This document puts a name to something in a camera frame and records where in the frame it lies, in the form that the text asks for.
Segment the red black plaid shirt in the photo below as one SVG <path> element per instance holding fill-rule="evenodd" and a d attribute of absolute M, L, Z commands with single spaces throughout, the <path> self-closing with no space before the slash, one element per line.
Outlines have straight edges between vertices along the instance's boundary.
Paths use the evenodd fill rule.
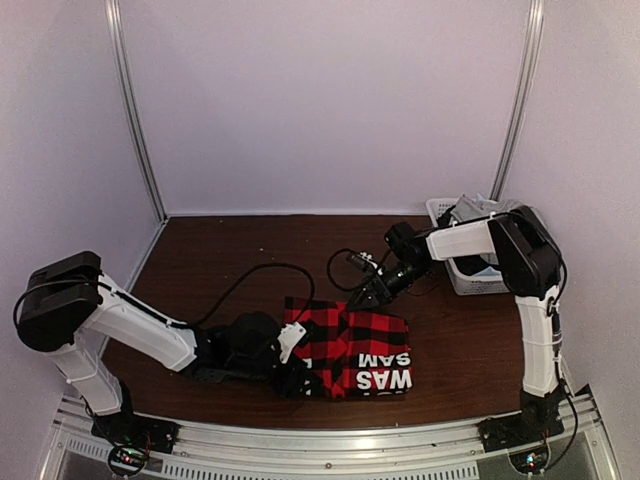
<path fill-rule="evenodd" d="M 305 330 L 286 364 L 285 394 L 338 400 L 402 395 L 412 389 L 406 320 L 351 312 L 343 302 L 287 297 L 284 323 Z"/>

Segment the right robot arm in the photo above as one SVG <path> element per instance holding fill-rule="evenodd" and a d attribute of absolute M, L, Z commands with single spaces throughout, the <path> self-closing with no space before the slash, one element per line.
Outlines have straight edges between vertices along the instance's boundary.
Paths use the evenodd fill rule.
<path fill-rule="evenodd" d="M 556 417 L 563 396 L 559 300 L 567 268 L 534 211 L 521 206 L 423 231 L 400 222 L 386 232 L 385 241 L 398 260 L 391 269 L 363 253 L 351 254 L 351 263 L 367 275 L 353 291 L 348 310 L 373 310 L 390 304 L 435 262 L 496 257 L 502 281 L 515 297 L 525 361 L 521 412 L 514 417 L 512 430 L 519 440 L 535 440 Z"/>

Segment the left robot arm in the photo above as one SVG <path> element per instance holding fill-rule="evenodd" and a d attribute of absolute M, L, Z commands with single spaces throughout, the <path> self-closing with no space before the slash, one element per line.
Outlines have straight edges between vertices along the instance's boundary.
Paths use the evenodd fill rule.
<path fill-rule="evenodd" d="M 317 387 L 307 363 L 294 355 L 309 336 L 300 322 L 281 326 L 263 312 L 210 328 L 180 321 L 120 288 L 91 251 L 34 271 L 12 316 L 22 343 L 48 356 L 84 399 L 95 425 L 123 444 L 137 442 L 144 424 L 128 387 L 85 342 L 89 331 L 198 381 L 264 381 L 284 397 L 309 396 Z"/>

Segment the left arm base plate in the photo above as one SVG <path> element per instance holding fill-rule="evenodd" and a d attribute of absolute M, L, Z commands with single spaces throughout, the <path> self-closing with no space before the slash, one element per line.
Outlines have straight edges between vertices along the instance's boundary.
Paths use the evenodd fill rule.
<path fill-rule="evenodd" d="M 91 434 L 112 445 L 134 447 L 143 451 L 171 454 L 179 426 L 177 423 L 131 412 L 98 416 L 90 413 Z"/>

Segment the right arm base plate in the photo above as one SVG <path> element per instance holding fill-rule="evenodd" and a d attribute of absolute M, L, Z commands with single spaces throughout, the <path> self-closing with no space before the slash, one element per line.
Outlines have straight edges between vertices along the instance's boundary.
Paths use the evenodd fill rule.
<path fill-rule="evenodd" d="M 542 442 L 562 434 L 564 425 L 557 411 L 540 421 L 531 409 L 503 417 L 489 417 L 477 424 L 479 438 L 485 452 L 513 449 Z"/>

